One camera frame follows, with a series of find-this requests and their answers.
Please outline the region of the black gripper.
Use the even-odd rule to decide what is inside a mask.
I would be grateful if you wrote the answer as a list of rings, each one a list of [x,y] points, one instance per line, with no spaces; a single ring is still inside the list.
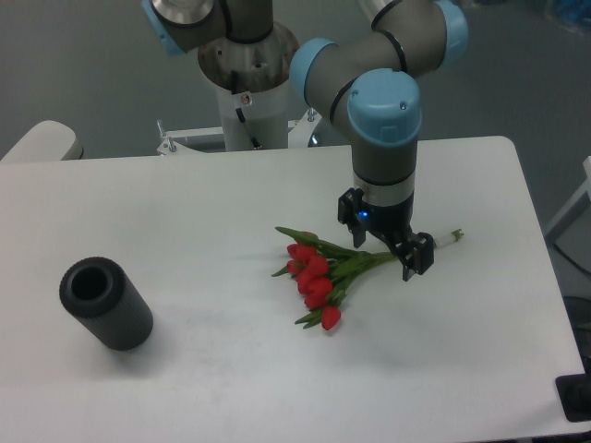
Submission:
[[[434,263],[435,242],[429,233],[412,233],[410,222],[414,195],[393,206],[367,203],[360,188],[349,188],[339,198],[337,220],[346,225],[354,248],[366,241],[366,233],[381,240],[403,266],[403,281],[423,275]]]

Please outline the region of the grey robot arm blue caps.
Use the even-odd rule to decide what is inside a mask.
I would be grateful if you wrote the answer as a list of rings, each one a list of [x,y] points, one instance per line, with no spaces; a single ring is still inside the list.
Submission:
[[[142,9],[169,54],[196,51],[216,90],[228,150],[280,149],[288,142],[288,89],[349,142],[353,188],[338,219],[362,245],[380,239],[403,275],[423,274],[434,241],[414,233],[416,79],[461,58],[468,43],[462,9],[451,1],[364,1],[371,33],[348,45],[299,43],[274,19],[270,1],[145,1]]]

